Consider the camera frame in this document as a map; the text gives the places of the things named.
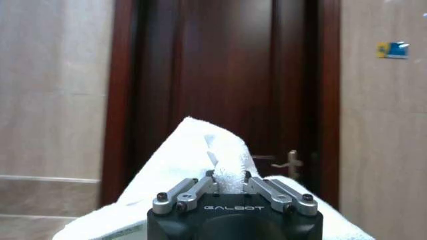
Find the wall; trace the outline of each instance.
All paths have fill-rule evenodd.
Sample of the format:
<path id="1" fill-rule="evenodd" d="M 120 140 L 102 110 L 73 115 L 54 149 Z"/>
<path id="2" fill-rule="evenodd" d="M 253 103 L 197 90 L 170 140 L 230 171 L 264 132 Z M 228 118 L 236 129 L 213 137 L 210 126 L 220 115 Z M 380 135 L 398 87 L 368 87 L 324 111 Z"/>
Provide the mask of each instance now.
<path id="1" fill-rule="evenodd" d="M 0 0 L 1 237 L 96 207 L 112 16 L 113 0 Z"/>
<path id="2" fill-rule="evenodd" d="M 341 3 L 340 210 L 377 239 L 424 239 L 427 1 Z M 377 59 L 400 41 L 408 60 Z"/>

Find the blue sticker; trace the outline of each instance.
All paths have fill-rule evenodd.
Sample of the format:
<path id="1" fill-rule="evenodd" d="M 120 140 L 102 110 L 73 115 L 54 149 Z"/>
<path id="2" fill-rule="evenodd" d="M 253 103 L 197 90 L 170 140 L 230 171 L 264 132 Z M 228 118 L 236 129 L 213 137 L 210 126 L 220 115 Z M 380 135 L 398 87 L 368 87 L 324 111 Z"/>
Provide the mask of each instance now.
<path id="1" fill-rule="evenodd" d="M 406 59 L 409 44 L 401 42 L 380 42 L 376 55 L 381 59 Z"/>

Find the door lever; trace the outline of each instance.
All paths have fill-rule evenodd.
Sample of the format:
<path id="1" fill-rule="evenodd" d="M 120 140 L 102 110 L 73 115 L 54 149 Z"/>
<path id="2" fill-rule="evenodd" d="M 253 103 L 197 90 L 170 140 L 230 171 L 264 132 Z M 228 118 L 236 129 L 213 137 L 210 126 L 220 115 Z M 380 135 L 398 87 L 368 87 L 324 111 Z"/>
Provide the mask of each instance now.
<path id="1" fill-rule="evenodd" d="M 288 152 L 286 161 L 288 162 L 285 164 L 281 164 L 281 165 L 272 164 L 270 166 L 276 169 L 288 168 L 288 177 L 296 180 L 300 177 L 297 168 L 304 165 L 304 163 L 298 160 L 298 154 L 296 150 L 292 150 Z"/>

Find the wooden door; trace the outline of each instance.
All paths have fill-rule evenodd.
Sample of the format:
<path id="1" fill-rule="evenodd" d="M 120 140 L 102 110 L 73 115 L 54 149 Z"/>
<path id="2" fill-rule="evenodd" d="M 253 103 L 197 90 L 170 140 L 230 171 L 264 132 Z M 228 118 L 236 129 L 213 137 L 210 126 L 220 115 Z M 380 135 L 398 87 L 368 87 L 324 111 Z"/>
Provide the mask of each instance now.
<path id="1" fill-rule="evenodd" d="M 300 139 L 304 1 L 160 0 L 146 8 L 134 154 L 142 166 L 184 117 L 232 131 L 260 173 Z"/>
<path id="2" fill-rule="evenodd" d="M 320 59 L 329 67 L 338 57 L 329 61 L 318 47 L 320 37 L 332 39 L 328 47 L 336 43 L 338 31 L 317 34 L 326 24 L 334 30 L 338 18 L 318 16 L 334 1 L 116 1 L 102 205 L 117 199 L 186 116 L 242 138 L 264 176 L 286 175 L 285 168 L 270 165 L 285 163 L 286 153 L 297 150 L 300 181 L 337 203 L 337 148 L 330 144 L 338 140 L 338 92 L 324 95 L 322 89 L 336 89 L 338 71 L 329 68 L 328 87 L 318 76 Z M 333 125 L 322 124 L 328 117 Z M 333 135 L 322 132 L 326 128 Z M 322 168 L 332 173 L 326 177 Z"/>

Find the bolt head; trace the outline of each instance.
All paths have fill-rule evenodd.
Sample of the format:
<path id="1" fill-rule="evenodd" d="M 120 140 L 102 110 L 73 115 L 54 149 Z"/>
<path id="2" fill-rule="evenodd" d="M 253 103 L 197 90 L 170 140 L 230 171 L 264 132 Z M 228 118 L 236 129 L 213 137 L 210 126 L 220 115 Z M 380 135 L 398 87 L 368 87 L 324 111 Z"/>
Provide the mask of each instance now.
<path id="1" fill-rule="evenodd" d="M 301 199 L 302 199 L 305 202 L 312 202 L 312 201 L 314 200 L 313 195 L 310 195 L 310 194 L 304 194 L 304 195 L 301 196 Z"/>
<path id="2" fill-rule="evenodd" d="M 186 204 L 184 202 L 176 203 L 176 211 L 181 214 L 186 211 Z"/>
<path id="3" fill-rule="evenodd" d="M 165 192 L 160 192 L 157 194 L 157 201 L 158 202 L 165 202 L 168 200 L 168 194 Z"/>
<path id="4" fill-rule="evenodd" d="M 289 204 L 282 207 L 282 213 L 289 216 L 296 212 L 296 208 Z"/>

